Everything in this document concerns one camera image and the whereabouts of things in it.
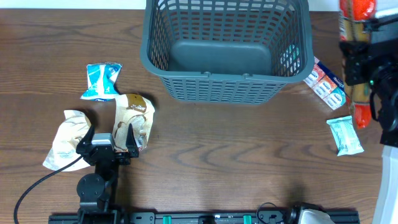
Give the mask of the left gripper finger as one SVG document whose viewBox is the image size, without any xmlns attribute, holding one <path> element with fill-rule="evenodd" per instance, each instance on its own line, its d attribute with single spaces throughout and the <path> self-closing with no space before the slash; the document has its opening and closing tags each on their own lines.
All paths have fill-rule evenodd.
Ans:
<svg viewBox="0 0 398 224">
<path fill-rule="evenodd" d="M 126 147 L 128 149 L 128 153 L 131 157 L 139 156 L 139 148 L 137 146 L 136 140 L 134 139 L 132 124 L 129 124 L 129 126 L 128 126 L 127 137 L 126 137 Z"/>
<path fill-rule="evenodd" d="M 85 136 L 78 143 L 78 148 L 88 147 L 91 144 L 94 134 L 95 134 L 95 127 L 90 126 L 90 128 L 87 131 L 87 133 L 85 134 Z"/>
</svg>

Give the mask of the orange long biscuit pack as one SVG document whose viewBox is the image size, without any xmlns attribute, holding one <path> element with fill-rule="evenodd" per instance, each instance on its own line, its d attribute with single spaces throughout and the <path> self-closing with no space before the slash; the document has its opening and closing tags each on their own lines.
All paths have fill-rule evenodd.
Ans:
<svg viewBox="0 0 398 224">
<path fill-rule="evenodd" d="M 371 34 L 364 30 L 366 20 L 376 13 L 375 0 L 340 0 L 340 40 L 370 42 Z M 369 104 L 370 88 L 363 83 L 345 84 L 346 102 L 350 115 L 358 129 L 363 129 L 372 120 Z"/>
</svg>

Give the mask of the multipack tissue packets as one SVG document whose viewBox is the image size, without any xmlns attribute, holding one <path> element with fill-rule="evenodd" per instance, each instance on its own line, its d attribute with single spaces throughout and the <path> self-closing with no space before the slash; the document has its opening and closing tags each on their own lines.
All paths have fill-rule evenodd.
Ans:
<svg viewBox="0 0 398 224">
<path fill-rule="evenodd" d="M 304 82 L 332 110 L 341 108 L 346 103 L 343 81 L 329 70 L 319 59 L 314 57 L 313 70 Z"/>
</svg>

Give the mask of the mint green wipes pack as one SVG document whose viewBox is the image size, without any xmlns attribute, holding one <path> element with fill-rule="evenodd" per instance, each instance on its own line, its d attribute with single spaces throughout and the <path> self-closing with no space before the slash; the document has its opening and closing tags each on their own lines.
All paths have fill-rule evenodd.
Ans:
<svg viewBox="0 0 398 224">
<path fill-rule="evenodd" d="M 352 116 L 329 119 L 326 123 L 331 129 L 338 148 L 337 156 L 354 155 L 364 152 L 353 126 Z"/>
</svg>

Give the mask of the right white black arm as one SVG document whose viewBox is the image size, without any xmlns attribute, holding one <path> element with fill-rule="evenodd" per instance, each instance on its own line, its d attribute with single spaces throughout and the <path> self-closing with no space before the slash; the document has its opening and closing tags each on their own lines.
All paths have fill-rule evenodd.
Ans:
<svg viewBox="0 0 398 224">
<path fill-rule="evenodd" d="M 345 83 L 382 128 L 382 179 L 373 223 L 397 223 L 397 9 L 358 21 L 340 41 Z"/>
</svg>

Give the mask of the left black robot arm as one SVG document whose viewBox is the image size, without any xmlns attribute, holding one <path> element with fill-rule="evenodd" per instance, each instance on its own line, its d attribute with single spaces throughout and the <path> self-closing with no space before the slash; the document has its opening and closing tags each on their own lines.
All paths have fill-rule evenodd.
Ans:
<svg viewBox="0 0 398 224">
<path fill-rule="evenodd" d="M 115 204 L 119 167 L 128 166 L 131 159 L 139 156 L 132 125 L 127 129 L 126 152 L 116 152 L 110 133 L 95 133 L 90 127 L 78 143 L 76 153 L 95 171 L 83 176 L 77 184 L 80 197 L 78 223 L 125 224 L 130 215 Z"/>
</svg>

